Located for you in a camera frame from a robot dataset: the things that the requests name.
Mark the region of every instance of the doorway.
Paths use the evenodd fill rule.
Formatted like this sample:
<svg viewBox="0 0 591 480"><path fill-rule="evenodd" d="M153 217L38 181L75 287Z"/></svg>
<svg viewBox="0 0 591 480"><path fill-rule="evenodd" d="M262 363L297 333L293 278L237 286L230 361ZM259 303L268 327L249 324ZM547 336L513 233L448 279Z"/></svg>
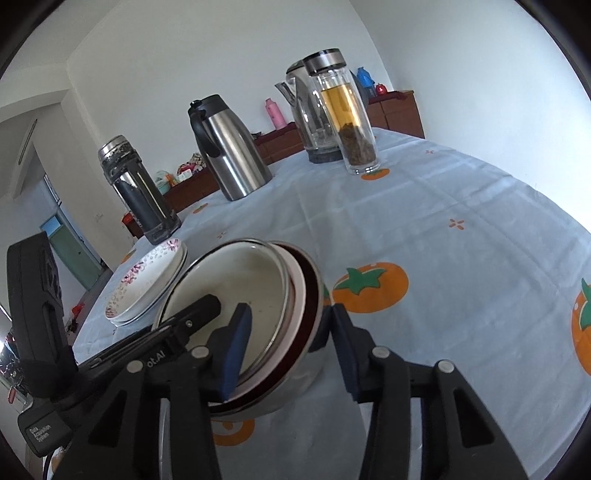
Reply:
<svg viewBox="0 0 591 480"><path fill-rule="evenodd" d="M59 213L52 216L41 225L41 230L47 233L49 243L57 256L88 291L98 280L103 269L60 217Z"/></svg>

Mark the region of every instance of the stainless steel thermos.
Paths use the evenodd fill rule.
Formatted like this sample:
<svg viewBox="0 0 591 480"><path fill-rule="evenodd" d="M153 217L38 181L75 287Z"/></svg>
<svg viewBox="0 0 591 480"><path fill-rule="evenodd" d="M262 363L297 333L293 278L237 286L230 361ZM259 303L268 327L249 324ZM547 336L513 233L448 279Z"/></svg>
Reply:
<svg viewBox="0 0 591 480"><path fill-rule="evenodd" d="M181 226L181 220L164 200L138 153L123 135L109 140L99 150L99 159L107 181L152 245L162 243Z"/></svg>
<svg viewBox="0 0 591 480"><path fill-rule="evenodd" d="M192 102L189 119L199 151L228 200L241 199L271 180L248 128L219 95Z"/></svg>

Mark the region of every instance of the blue gripper pad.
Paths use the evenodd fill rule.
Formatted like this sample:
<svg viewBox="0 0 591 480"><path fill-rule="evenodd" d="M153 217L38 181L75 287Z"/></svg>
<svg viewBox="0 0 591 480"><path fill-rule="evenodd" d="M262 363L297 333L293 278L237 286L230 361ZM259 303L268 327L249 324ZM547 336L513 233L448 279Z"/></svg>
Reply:
<svg viewBox="0 0 591 480"><path fill-rule="evenodd" d="M207 341L217 377L217 392L222 401L230 397L238 384L251 331L252 310L248 304L239 303L228 326L215 330Z"/></svg>
<svg viewBox="0 0 591 480"><path fill-rule="evenodd" d="M347 392L359 402L362 394L362 378L369 371L368 353L375 346L369 332L355 327L341 303L333 307L330 333L335 344L341 373Z"/></svg>

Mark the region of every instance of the kettle spout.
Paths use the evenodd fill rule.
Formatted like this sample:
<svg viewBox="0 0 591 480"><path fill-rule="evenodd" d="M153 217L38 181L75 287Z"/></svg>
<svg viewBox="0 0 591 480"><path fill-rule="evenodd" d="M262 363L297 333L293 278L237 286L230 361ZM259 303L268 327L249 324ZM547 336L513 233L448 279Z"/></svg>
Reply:
<svg viewBox="0 0 591 480"><path fill-rule="evenodd" d="M280 83L276 83L275 87L277 88L277 90L279 90L283 96L285 97L285 99L289 102L289 104L292 107L296 106L296 96L293 94L293 92L291 91L290 87L288 84L286 84L286 82L280 82Z"/></svg>

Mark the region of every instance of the light blue tablecloth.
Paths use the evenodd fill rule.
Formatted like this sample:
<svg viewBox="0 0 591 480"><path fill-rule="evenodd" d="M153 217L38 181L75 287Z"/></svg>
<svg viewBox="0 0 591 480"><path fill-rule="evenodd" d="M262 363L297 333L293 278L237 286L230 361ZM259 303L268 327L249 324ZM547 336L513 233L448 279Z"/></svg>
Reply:
<svg viewBox="0 0 591 480"><path fill-rule="evenodd" d="M591 280L591 235L489 164L407 135L375 134L389 169L381 178L351 176L342 163L312 165L302 152L272 165L272 182L246 199L229 203L216 192L185 210L175 236L189 248L186 265L222 242L254 237L306 250L331 291L346 280L347 268L385 266L382 292L400 291L406 276L400 301L352 313L353 322L408 361L456 363L530 477L542 480L591 404L591 379L571 333L582 278ZM78 361L152 323L158 305L119 329L104 317L106 299L150 248L142 238L115 271L76 339ZM575 305L575 314L580 308ZM218 435L248 436L240 445L218 447L222 473L226 480L356 479L366 417L367 409L345 393L331 353L314 385L256 419L250 435L251 424L214 425ZM411 477L418 478L417 427L413 435Z"/></svg>

